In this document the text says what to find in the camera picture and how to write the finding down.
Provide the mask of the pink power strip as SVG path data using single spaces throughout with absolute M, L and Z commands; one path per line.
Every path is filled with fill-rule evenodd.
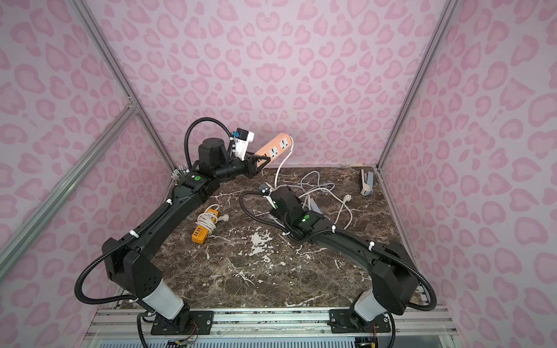
M 286 133 L 280 133 L 261 149 L 255 152 L 255 155 L 269 157 L 271 162 L 276 160 L 280 155 L 290 151 L 292 147 L 292 137 Z

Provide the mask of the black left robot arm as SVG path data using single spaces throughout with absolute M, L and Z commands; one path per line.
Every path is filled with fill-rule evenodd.
M 177 183 L 167 200 L 143 223 L 130 230 L 121 239 L 108 239 L 102 246 L 102 255 L 88 265 L 78 276 L 74 294 L 86 305 L 102 305 L 130 300 L 153 315 L 153 336 L 171 334 L 209 335 L 214 313 L 209 310 L 193 311 L 181 297 L 165 283 L 162 272 L 152 258 L 171 233 L 191 213 L 213 196 L 220 185 L 243 175 L 253 178 L 271 161 L 270 158 L 248 152 L 253 133 L 238 128 L 228 130 L 229 143 L 220 138 L 209 138 L 199 146 L 199 159 L 187 161 L 187 169 L 178 169 Z M 98 265 L 104 265 L 110 281 L 126 293 L 101 299 L 85 295 L 85 279 Z

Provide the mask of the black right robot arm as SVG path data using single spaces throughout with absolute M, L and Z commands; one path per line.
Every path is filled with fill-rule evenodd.
M 251 213 L 245 200 L 251 196 L 266 198 L 273 220 Z M 437 307 L 437 296 L 398 242 L 383 244 L 337 227 L 324 215 L 303 207 L 288 187 L 275 191 L 245 191 L 239 197 L 242 210 L 253 220 L 280 230 L 296 244 L 315 244 L 346 258 L 367 272 L 371 289 L 358 295 L 348 310 L 331 314 L 329 325 L 334 333 L 369 332 L 374 323 L 401 316 L 411 308 L 429 312 Z

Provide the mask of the yellow power strip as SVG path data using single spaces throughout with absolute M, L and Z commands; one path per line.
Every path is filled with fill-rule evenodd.
M 197 244 L 203 244 L 207 237 L 216 229 L 218 222 L 218 206 L 214 204 L 201 213 L 196 221 L 196 228 L 191 235 L 191 240 Z

